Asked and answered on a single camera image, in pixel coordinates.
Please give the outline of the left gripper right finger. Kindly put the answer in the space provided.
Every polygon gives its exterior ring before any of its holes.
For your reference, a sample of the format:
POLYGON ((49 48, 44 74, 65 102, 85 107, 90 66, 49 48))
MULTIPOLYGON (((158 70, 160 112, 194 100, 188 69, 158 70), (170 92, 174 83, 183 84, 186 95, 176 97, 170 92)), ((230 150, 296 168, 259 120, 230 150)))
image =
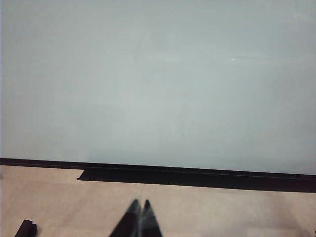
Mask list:
POLYGON ((162 237, 162 233, 156 219, 150 201, 147 199, 141 214, 141 236, 162 237))

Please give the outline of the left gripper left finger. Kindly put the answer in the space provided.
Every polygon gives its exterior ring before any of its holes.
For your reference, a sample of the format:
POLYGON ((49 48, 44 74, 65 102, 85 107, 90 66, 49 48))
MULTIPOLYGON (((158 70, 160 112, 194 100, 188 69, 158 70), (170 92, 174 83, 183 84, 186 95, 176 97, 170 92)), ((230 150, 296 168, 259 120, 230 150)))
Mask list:
POLYGON ((138 235, 140 202, 134 199, 109 237, 136 237, 138 235))

